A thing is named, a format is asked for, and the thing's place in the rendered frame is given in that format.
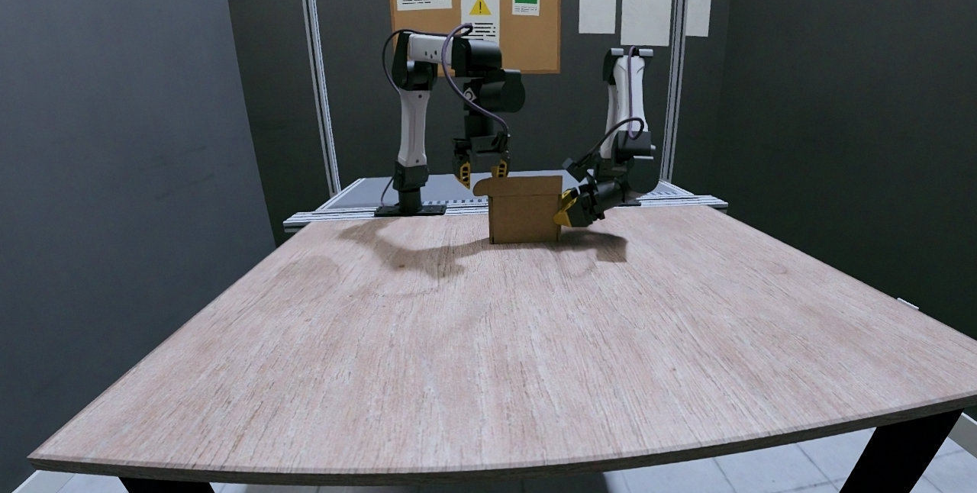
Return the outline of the grey aluminium crossbar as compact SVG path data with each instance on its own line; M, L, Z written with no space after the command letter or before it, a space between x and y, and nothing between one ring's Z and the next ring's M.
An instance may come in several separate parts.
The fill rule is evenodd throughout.
M641 207L677 207L677 205L707 205L713 209L721 211L722 214L726 214L728 211L728 203L715 198L713 196L699 196L699 198L677 198L676 200L656 200L656 201L639 201L642 203ZM446 210L444 215L461 215L461 214L488 214L489 207L486 208L451 208ZM303 227L306 227L311 221L355 221L356 219L373 219L373 218L407 218L408 216L374 216L374 212L364 212L364 214L316 214L313 212L302 212L302 214L294 214L289 218L288 221L283 222L284 233L287 232L298 232Z

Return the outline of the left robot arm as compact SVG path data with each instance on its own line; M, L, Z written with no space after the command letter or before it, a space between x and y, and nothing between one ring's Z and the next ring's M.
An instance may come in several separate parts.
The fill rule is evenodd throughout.
M631 140L628 133L630 122L626 122L608 135L601 145L599 156L597 153L592 158L587 155L577 165L577 160L568 158L561 165L578 183L586 177L589 186L597 192L597 185L613 180L621 197L621 205L618 207L641 207L638 197L655 190L659 182L659 176L653 167L656 147L650 144L642 94L642 80L652 58L653 49L637 49L632 57L628 57L624 56L624 48L611 48L603 64L603 82L608 82L606 134L617 122L638 117L644 121L644 129L637 140ZM598 160L595 160L597 157ZM593 166L595 167L591 176L587 170Z

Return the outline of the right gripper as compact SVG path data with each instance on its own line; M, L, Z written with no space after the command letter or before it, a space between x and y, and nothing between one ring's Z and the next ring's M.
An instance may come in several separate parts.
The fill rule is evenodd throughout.
M472 152L472 142L470 141L470 137L493 136L495 135L495 128L493 127L492 118L488 115L464 115L464 124L466 139L465 137L453 138L453 171L455 178L462 185L467 187L467 189L470 189L470 159L469 154L467 153L468 150ZM459 148L458 145L459 147L466 148ZM491 166L492 177L508 177L510 163L511 158L508 158L508 156L503 156L503 158L501 158L500 166Z

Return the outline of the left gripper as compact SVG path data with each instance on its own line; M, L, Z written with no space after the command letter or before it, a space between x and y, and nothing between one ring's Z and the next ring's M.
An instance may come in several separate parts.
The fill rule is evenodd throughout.
M606 219L604 211L621 205L620 192L613 180L597 185L599 193L589 184L577 187L582 194L577 192L576 187L562 193L562 209L553 216L554 223L566 227L588 227L598 218L600 221Z

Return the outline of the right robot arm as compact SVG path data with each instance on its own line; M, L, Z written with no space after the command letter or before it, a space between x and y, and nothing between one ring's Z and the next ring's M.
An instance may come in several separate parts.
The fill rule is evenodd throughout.
M422 205L420 197L420 187L425 187L429 178L424 151L425 115L430 91L437 81L437 64L442 64L446 38L414 33L398 35L392 76L395 87L400 87L401 148L395 161L393 189L398 191L400 207L379 207L374 216L446 214L446 205ZM502 69L498 42L453 37L446 60L447 66L454 69L455 78L479 78L462 84L462 90L481 109L489 113L517 113L524 106L526 89L522 73L517 69ZM506 140L502 134L503 131L498 131L498 135L470 137L477 167L500 166L501 158L508 156L511 136L508 134Z

